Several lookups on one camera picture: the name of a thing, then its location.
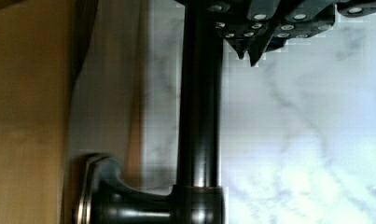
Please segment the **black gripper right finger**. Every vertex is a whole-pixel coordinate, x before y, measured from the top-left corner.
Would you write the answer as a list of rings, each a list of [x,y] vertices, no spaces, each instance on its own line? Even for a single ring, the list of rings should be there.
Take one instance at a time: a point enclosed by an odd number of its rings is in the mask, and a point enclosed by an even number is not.
[[[261,24],[248,43],[250,64],[262,54],[282,48],[290,38],[309,38],[335,23],[336,13],[347,18],[376,13],[376,0],[249,0],[246,18]]]

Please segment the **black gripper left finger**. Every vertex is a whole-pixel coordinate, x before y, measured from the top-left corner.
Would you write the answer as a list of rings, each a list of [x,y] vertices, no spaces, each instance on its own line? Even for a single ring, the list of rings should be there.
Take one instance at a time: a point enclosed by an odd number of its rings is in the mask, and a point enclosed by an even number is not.
[[[175,0],[202,13],[237,52],[259,60],[278,25],[281,0]]]

